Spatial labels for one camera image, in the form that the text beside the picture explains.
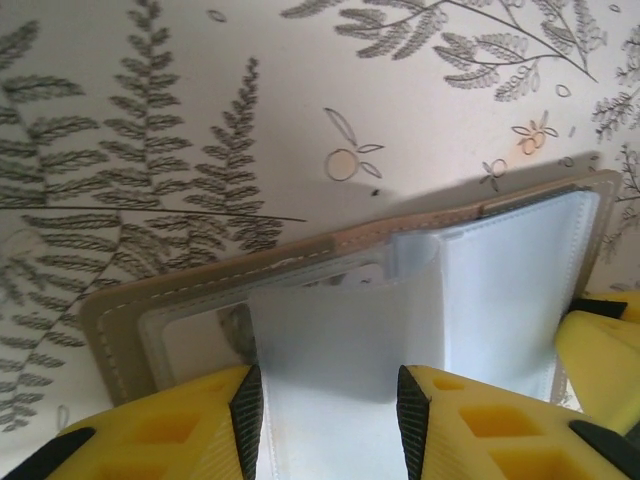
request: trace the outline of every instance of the wallet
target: wallet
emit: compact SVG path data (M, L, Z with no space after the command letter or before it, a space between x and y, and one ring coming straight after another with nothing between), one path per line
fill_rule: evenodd
M300 428L300 402L338 416L349 399L388 404L403 364L553 401L553 336L619 182L593 172L113 287L79 319L116 405L256 362L265 418Z

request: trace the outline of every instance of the tan leather wallet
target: tan leather wallet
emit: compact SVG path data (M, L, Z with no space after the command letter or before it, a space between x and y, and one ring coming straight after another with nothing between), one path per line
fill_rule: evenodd
M496 255L496 252L482 246L485 241L482 235L486 235L486 242L493 242L491 245L495 245L496 238L504 240L504 231L500 233L496 229L507 228L506 231L509 232L509 225L512 224L515 242L518 241L518 232L525 232L523 228L531 227L527 226L527 222L537 222L538 227L531 231L540 231L543 236L535 239L529 234L529 238L524 238L521 242L522 249L514 250L512 255L516 257L515 260L510 260L510 264L517 263L518 255L528 256L532 257L528 261L536 264L535 272L540 270L538 273L544 275L544 269L538 269L538 266L547 262L554 264L549 265L549 272L556 272L553 275L558 275L552 269L560 268L556 264L564 265L562 262L566 257L566 265L562 266L566 273L562 270L562 275L567 277L563 281L568 285L570 300L572 295L580 294L587 283L619 181L619 174L616 172L594 172L459 208L374 221L269 251L110 288L97 292L86 300L79 315L80 322L111 398L118 405L205 374L216 367L255 361L253 334L250 331L251 317L248 317L248 325L240 318L249 315L249 307L245 302L248 302L253 290L274 285L299 288L322 282L325 285L336 285L335 282L339 283L346 277L353 281L354 276L356 283L384 283L390 275L389 262L386 260L389 249L395 248L398 242L401 243L406 238L423 241L433 232L444 232L442 235L429 237L437 238L442 246L449 241L447 239L454 238L447 233L457 232L452 229L462 228L462 232L467 232L465 235L469 236L469 232L475 232L479 228L480 232L486 233L481 233L478 239L464 248L472 254L473 249L476 249L489 258ZM566 201L554 200L565 197ZM548 216L535 213L545 211L549 212ZM545 219L552 217L557 221L554 220L553 223L549 220L551 223L546 225ZM569 225L573 220L567 219L574 217L575 225ZM407 234L417 236L403 237ZM551 258L553 255L545 253L549 247L545 247L544 242L548 236L553 235L560 239L558 241L566 238L567 243L573 242L575 248L559 253L557 258ZM536 256L537 243L541 245L541 258L535 259L533 257ZM449 261L448 265L451 266L446 268L457 268L454 263ZM521 269L529 269L526 263L522 265L524 267L520 267ZM441 268L443 275L448 275L446 268ZM499 272L504 270L487 268L490 271L480 272L480 277L500 276ZM571 278L572 271L575 271L574 278ZM521 278L523 282L529 281L526 271L522 272ZM517 285L513 286L513 280L510 283L508 288L513 290L510 294L518 295L515 290ZM466 291L468 286L458 285L456 288ZM523 284L522 288L532 287ZM560 299L559 302L563 305L562 308L566 308L566 299ZM557 316L552 319L556 325L562 313L558 310L553 314ZM462 320L443 321L447 323ZM219 336L226 338L230 345L222 345L219 339L208 337L214 335L214 327ZM229 328L248 328L249 332L235 332L234 337L229 335ZM224 357L223 353L227 350L229 355ZM556 374L553 384L555 396L561 395L563 382L562 375Z

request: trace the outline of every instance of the honeycomb cutout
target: honeycomb cutout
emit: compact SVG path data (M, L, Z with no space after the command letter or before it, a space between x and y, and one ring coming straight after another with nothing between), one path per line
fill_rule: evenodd
M424 462L416 477L422 480L628 480L569 427L574 420L590 422L585 415L429 367L402 367L398 385L410 478L418 442L407 448L405 439L425 432ZM406 401L408 392L420 398L415 386L428 399L426 409ZM416 423L419 414L406 421L407 411L427 412L423 429Z
M231 368L69 427L95 434L48 478L251 480L261 422L259 368Z

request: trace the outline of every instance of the wallpaper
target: wallpaper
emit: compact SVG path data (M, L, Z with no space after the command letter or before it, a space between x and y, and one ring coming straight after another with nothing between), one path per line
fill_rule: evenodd
M640 288L639 133L634 0L0 0L0 447L109 407L90 293L373 218L613 168Z

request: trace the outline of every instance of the card holder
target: card holder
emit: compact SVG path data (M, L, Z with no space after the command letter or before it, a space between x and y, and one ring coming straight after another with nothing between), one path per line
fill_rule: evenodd
M253 312L238 306L246 306L252 291L265 287L295 288L306 290L306 295L310 290L328 288L322 286L323 282L334 285L332 278L344 279L346 275L358 280L366 269L376 269L374 280L378 284L400 284L418 278L425 271L429 275L439 272L440 276L428 278L431 302L424 308L431 312L441 308L441 331L434 333L437 322L415 323L414 333L407 340L415 345L407 347L407 351L420 351L423 338L435 336L441 342L431 345L428 359L407 363L437 363L433 358L440 356L450 370L481 378L481 372L475 372L472 364L458 361L464 358L460 352L472 350L463 348L462 343L447 343L454 337L458 342L464 341L460 335L466 332L466 327L458 327L458 322L466 325L463 320L476 318L477 322L495 323L497 320L487 317L500 313L501 318L506 318L509 308L513 318L532 319L540 313L534 301L537 296L544 304L555 302L557 310L558 305L566 303L565 296L579 294L595 260L619 180L616 172L600 171L446 211L379 220L219 264L115 287L89 297L80 312L80 322L111 397L120 404L208 373L216 366L223 368L233 362L251 361L247 356L250 349L245 348L246 338L240 342L245 347L233 346L237 356L231 363L216 363L220 360L216 355L224 353L224 345L207 339L213 338L213 333L220 335L216 323L218 326L222 323L217 315L221 310L227 312L227 325L246 325L242 318ZM519 222L528 216L551 222L550 225L555 221L553 228L560 233L551 237L533 228L516 238L514 232L520 228ZM576 228L575 238L569 238L560 228L571 222ZM477 243L474 239L479 235L490 240ZM558 283L560 277L555 277L555 283L545 280L548 288L537 288L533 280L547 278L538 270L539 264L560 265L560 260L571 257L571 248L575 250L575 264L566 286ZM512 256L508 263L507 253ZM440 266L426 268L436 264L433 262ZM517 282L508 279L531 281L526 289L509 297L507 294L511 294L510 289ZM469 289L465 282L477 284L476 290ZM309 283L315 286L298 288ZM462 293L473 299L478 308L467 308L460 301L452 303L462 298ZM230 315L236 307L238 311ZM478 316L479 311L493 313ZM557 321L561 312L554 315ZM501 322L504 330L508 321ZM535 340L541 342L544 338L542 335ZM487 362L496 361L490 352L484 355ZM547 395L539 385L532 386L535 382L517 385L510 378L490 380L497 385L512 385L513 390L529 395Z
M396 237L401 278L382 285L252 291L267 405L261 461L273 478L401 478L403 364L548 400L553 336L599 200L574 192Z

